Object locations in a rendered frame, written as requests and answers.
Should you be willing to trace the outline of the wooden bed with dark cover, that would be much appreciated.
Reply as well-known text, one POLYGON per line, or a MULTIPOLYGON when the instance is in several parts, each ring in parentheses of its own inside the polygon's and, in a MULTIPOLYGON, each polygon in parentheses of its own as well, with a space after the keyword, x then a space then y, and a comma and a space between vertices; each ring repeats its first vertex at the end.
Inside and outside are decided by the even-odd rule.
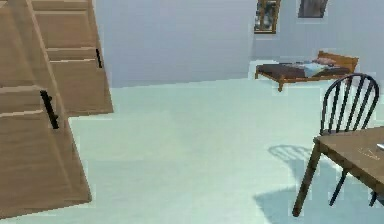
POLYGON ((255 66, 254 78, 257 79, 260 75, 271 79, 278 83, 278 91, 283 90, 286 83, 312 82, 339 79, 347 74, 355 71, 359 58, 352 56, 344 56, 325 51, 319 51, 316 58, 330 58, 336 61, 335 65, 326 65, 327 69, 312 76, 306 77, 304 70, 300 67, 303 63, 311 63, 311 61, 301 61, 295 63, 277 63, 255 66))

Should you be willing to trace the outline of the brown wooden table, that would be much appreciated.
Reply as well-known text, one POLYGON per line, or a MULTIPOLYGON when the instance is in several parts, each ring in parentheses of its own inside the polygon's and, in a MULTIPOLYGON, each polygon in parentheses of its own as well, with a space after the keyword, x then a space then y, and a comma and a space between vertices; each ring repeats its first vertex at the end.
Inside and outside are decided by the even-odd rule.
POLYGON ((314 147, 292 209, 294 217, 301 213, 321 155, 343 169, 330 206, 334 204, 348 173, 373 191, 370 206, 378 195, 384 196, 384 151, 377 147, 379 142, 384 142, 384 126, 318 136, 313 142, 314 147))

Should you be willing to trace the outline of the brown wooden room door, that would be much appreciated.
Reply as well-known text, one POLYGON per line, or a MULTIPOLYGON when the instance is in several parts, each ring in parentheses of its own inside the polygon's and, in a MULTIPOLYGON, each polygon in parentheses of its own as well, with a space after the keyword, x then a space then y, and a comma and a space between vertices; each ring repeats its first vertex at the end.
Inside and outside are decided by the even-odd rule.
POLYGON ((0 0, 0 219, 91 201, 31 0, 0 0))
POLYGON ((67 114, 113 111, 92 0, 31 0, 67 114), (95 49, 101 55, 98 67, 95 49))

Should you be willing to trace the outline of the pink pillow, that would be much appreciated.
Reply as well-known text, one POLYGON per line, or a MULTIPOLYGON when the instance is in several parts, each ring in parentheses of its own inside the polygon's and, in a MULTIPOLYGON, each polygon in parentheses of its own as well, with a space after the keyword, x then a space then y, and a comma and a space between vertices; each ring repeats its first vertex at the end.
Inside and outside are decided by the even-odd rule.
POLYGON ((330 58, 316 58, 312 60, 313 63, 321 64, 321 65, 335 65, 336 61, 330 58))

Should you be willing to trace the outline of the dark grey wall picture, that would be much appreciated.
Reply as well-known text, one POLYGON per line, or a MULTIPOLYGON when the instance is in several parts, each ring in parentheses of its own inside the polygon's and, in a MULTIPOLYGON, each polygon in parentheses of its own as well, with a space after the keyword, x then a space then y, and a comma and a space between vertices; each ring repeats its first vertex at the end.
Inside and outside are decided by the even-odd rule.
POLYGON ((301 0, 298 12, 299 18, 322 18, 328 0, 301 0))

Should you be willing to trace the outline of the wood-framed wall picture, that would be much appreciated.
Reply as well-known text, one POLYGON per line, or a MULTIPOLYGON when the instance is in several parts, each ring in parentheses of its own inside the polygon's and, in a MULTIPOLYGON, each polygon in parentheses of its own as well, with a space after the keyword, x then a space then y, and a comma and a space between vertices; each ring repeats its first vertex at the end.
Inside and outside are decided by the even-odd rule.
POLYGON ((281 0, 257 0, 254 33, 275 34, 281 0))

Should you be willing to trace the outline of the light blue blanket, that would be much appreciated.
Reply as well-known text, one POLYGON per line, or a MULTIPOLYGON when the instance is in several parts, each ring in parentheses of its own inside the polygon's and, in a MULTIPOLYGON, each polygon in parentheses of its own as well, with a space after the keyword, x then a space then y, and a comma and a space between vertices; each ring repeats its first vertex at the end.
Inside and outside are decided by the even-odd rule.
POLYGON ((326 65, 318 64, 318 63, 303 63, 300 67, 304 70, 304 75, 306 77, 312 77, 325 69, 327 69, 326 65))

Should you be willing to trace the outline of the black spindle-back chair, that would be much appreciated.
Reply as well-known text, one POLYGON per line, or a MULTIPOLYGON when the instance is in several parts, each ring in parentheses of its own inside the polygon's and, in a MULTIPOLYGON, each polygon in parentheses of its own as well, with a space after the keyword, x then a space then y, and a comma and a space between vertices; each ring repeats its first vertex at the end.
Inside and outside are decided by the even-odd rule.
POLYGON ((359 74, 359 86, 353 90, 354 77, 353 74, 345 76, 326 91, 318 136, 368 129, 379 99, 379 87, 371 76, 359 74))

